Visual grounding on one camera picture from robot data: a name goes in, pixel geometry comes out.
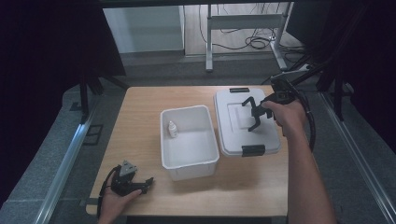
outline table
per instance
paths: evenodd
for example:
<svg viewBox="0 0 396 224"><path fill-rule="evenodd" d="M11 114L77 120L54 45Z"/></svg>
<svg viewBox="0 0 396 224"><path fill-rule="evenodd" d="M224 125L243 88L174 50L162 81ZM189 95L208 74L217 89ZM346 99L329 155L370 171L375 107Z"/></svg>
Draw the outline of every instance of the table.
<svg viewBox="0 0 396 224"><path fill-rule="evenodd" d="M282 148L273 155L229 158L220 153L214 175L173 181L162 166L160 114L169 108L206 105L217 139L218 124L213 97L216 91L235 87L132 87L125 95L105 156L94 182L97 198L108 172L124 160L139 169L134 182L154 177L148 194L124 211L125 216L273 217L287 214L288 149L280 128ZM261 88L265 94L270 86ZM96 205L86 211L96 214Z"/></svg>

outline metal frame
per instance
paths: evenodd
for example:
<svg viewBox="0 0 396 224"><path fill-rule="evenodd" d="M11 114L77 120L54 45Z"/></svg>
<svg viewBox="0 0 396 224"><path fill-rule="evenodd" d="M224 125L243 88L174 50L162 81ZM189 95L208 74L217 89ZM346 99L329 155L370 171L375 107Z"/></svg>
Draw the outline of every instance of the metal frame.
<svg viewBox="0 0 396 224"><path fill-rule="evenodd" d="M288 2L282 14L232 16L212 16L212 7L207 5L206 72L213 71L212 30L256 28L278 28L276 38L272 39L270 46L276 56L280 70L286 71L288 67L279 51L279 41L289 16L290 5L291 2Z"/></svg>

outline white lid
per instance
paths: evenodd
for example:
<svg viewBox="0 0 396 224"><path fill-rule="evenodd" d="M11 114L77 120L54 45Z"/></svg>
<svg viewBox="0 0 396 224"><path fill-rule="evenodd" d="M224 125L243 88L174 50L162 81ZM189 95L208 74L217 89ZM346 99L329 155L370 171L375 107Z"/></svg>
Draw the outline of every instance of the white lid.
<svg viewBox="0 0 396 224"><path fill-rule="evenodd" d="M248 131L248 128L256 121L251 117L251 104L247 103L242 106L242 103L250 96L254 98L256 105L265 98L261 89L248 89L246 92L233 93L230 90L223 90L218 91L214 97L219 141L222 153L226 156L249 156L243 153L243 147L264 146L265 154L277 153L280 149L280 140L273 118L268 119L266 115L260 116L261 125L251 132Z"/></svg>

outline wall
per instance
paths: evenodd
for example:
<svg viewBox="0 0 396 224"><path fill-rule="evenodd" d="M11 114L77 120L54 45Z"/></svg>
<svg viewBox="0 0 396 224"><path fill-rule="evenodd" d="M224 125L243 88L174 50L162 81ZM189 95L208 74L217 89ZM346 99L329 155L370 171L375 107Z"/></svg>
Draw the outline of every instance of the wall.
<svg viewBox="0 0 396 224"><path fill-rule="evenodd" d="M182 50L182 7L105 8L119 53Z"/></svg>

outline desk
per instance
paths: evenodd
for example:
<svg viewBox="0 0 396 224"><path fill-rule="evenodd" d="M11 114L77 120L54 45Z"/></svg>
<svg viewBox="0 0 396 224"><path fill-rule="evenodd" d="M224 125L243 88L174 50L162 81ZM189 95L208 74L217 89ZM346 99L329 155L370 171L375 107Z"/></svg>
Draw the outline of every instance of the desk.
<svg viewBox="0 0 396 224"><path fill-rule="evenodd" d="M272 217L287 214L288 149L281 136L278 153L262 157L227 158L220 153L214 175L173 181L161 161L160 114L189 105L209 107L215 133L218 124L213 97L225 86L132 87L125 95L105 156L92 188L97 198L109 171L124 160L137 166L135 182L154 177L148 194L125 211L126 216ZM265 94L270 86L256 86ZM96 214L96 205L87 205Z"/></svg>

